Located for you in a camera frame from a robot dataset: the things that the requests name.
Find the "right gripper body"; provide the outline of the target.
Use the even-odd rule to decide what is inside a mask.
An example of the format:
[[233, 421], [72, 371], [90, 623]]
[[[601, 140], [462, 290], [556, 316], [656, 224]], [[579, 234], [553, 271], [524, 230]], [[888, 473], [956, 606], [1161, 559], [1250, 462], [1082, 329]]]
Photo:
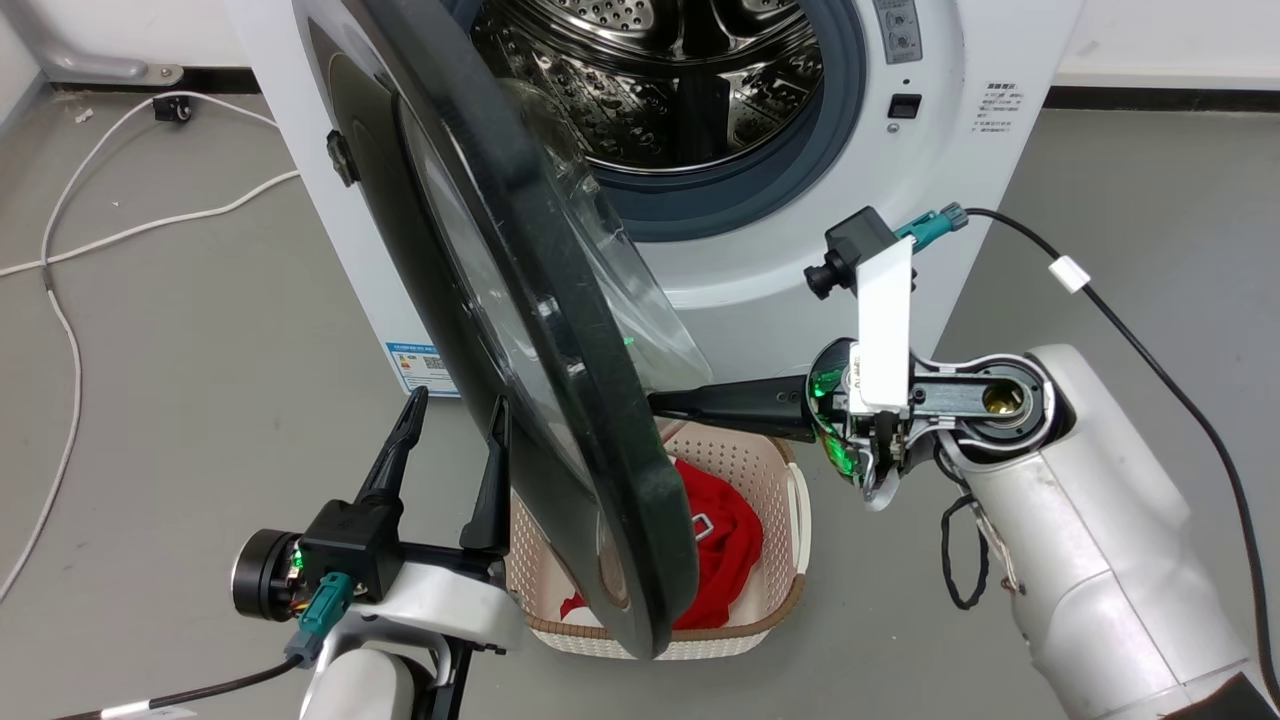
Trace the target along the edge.
[[931, 459], [941, 436], [996, 461], [1041, 447], [1057, 416], [1057, 388], [1030, 357], [995, 354], [968, 363], [913, 359], [902, 407], [864, 400], [861, 347], [841, 338], [813, 363], [805, 413], [836, 471], [884, 509], [901, 479]]

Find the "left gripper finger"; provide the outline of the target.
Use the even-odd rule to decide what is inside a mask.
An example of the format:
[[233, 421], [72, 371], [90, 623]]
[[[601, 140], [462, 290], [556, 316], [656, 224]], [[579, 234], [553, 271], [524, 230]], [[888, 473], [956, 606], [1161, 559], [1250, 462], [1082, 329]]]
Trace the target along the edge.
[[509, 552], [509, 437], [512, 416], [507, 397], [499, 396], [486, 430], [486, 461], [474, 512], [460, 534], [460, 546], [489, 559]]
[[404, 469], [422, 434], [429, 400], [429, 388], [425, 386], [410, 392], [396, 424], [360, 487], [356, 503], [388, 505], [401, 501]]

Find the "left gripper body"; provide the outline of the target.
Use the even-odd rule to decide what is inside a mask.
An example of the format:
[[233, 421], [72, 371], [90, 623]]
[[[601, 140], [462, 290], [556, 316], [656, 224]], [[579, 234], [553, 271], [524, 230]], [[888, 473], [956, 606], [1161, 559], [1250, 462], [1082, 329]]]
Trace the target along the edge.
[[264, 529], [239, 551], [230, 574], [236, 611], [271, 623], [293, 623], [285, 656], [334, 659], [369, 642], [433, 648], [512, 650], [524, 634], [524, 612], [485, 574], [472, 577], [430, 562], [402, 562], [394, 580], [374, 594], [361, 577], [324, 570], [298, 533]]

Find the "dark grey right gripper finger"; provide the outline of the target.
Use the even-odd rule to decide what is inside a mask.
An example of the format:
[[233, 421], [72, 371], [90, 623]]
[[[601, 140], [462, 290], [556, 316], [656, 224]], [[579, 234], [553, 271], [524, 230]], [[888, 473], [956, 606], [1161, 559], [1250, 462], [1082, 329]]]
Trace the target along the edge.
[[648, 395], [654, 416], [774, 439], [814, 443], [805, 375], [785, 375]]

